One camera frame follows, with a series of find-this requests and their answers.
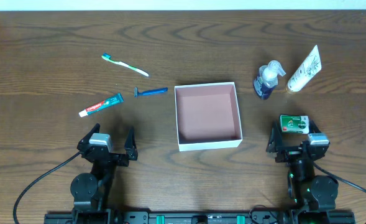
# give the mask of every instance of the blue liquid soap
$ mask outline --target blue liquid soap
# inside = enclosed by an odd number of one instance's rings
[[[261,66],[256,79],[253,81],[253,88],[257,96],[262,100],[268,99],[271,92],[278,85],[277,76],[284,76],[285,74],[281,64],[276,60],[272,60],[268,65]]]

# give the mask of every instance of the soap bar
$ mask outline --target soap bar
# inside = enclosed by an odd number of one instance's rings
[[[283,133],[309,133],[308,116],[281,115],[280,124]]]

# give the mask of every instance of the white tube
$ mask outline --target white tube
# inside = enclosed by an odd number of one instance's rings
[[[288,93],[296,93],[300,91],[320,70],[321,58],[319,57],[318,46],[309,53],[304,62],[297,69],[295,74],[289,79],[286,84]]]

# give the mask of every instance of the wooden tabletop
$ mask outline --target wooden tabletop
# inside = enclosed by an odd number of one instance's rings
[[[316,44],[322,70],[289,95],[288,79]],[[151,78],[104,61],[104,52]],[[252,81],[270,60],[287,74],[262,101]],[[237,87],[244,140],[234,149],[179,152],[173,87],[226,81]],[[134,98],[135,86],[170,90]],[[78,116],[118,92],[123,104]],[[22,190],[75,154],[96,123],[117,152],[135,128],[139,160],[117,169],[116,207],[282,206],[288,169],[265,152],[279,114],[309,115],[331,140],[318,164],[366,188],[366,11],[0,12],[0,223],[12,223]],[[34,185],[20,222],[70,211],[70,183],[90,169],[77,158]],[[340,183],[336,205],[366,221],[365,193]]]

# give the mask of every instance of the open square container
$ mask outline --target open square container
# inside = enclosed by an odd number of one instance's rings
[[[175,86],[180,151],[238,147],[242,142],[233,82]]]

